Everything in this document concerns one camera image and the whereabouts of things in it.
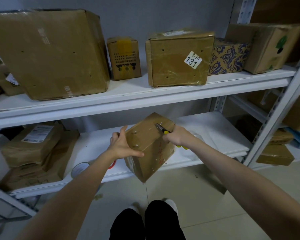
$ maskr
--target black pants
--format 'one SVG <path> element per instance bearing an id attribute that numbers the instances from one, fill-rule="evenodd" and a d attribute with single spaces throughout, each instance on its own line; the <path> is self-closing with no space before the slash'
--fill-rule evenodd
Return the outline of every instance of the black pants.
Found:
<path id="1" fill-rule="evenodd" d="M 162 200 L 154 200 L 142 217 L 132 209 L 121 212 L 112 224 L 109 240 L 173 239 L 185 240 L 180 228 L 178 215 Z"/>

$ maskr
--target hand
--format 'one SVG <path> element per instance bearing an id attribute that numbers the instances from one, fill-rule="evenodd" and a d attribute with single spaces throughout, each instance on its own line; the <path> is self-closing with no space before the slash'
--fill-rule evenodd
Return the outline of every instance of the hand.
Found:
<path id="1" fill-rule="evenodd" d="M 168 141 L 178 146 L 188 147 L 188 142 L 193 138 L 193 134 L 187 131 L 185 128 L 176 125 L 171 133 L 163 135 L 164 141 Z"/>
<path id="2" fill-rule="evenodd" d="M 140 151 L 133 150 L 129 147 L 126 139 L 126 129 L 127 125 L 120 129 L 120 133 L 112 133 L 110 138 L 110 146 L 107 151 L 111 153 L 112 159 L 117 160 L 119 158 L 124 158 L 128 156 L 143 157 L 144 153 Z"/>

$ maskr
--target forearm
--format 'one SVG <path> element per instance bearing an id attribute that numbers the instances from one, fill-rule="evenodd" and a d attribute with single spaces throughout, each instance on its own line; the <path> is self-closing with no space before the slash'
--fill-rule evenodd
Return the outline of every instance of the forearm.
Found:
<path id="1" fill-rule="evenodd" d="M 23 229 L 18 240 L 73 239 L 112 161 L 108 151 L 48 201 Z"/>
<path id="2" fill-rule="evenodd" d="M 195 137 L 188 140 L 187 147 L 270 237 L 278 237 L 278 232 L 289 237 L 292 228 L 298 228 L 300 234 L 300 204 L 273 182 Z"/>

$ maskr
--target patterned cardboard box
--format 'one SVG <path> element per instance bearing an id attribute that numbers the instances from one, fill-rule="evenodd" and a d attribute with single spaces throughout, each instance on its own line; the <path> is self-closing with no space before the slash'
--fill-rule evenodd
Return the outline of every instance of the patterned cardboard box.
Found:
<path id="1" fill-rule="evenodd" d="M 242 71 L 249 51 L 250 44 L 232 43 L 216 38 L 208 76 Z"/>

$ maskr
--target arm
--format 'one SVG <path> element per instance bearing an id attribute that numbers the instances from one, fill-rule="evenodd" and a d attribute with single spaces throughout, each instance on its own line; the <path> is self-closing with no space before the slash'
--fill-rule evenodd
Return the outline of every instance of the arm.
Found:
<path id="1" fill-rule="evenodd" d="M 37 213 L 16 240 L 75 240 L 108 167 L 116 159 L 144 154 L 129 148 L 124 126 L 96 161 L 60 190 Z"/>
<path id="2" fill-rule="evenodd" d="M 192 150 L 272 239 L 300 239 L 300 204 L 273 182 L 176 126 L 164 140 Z"/>

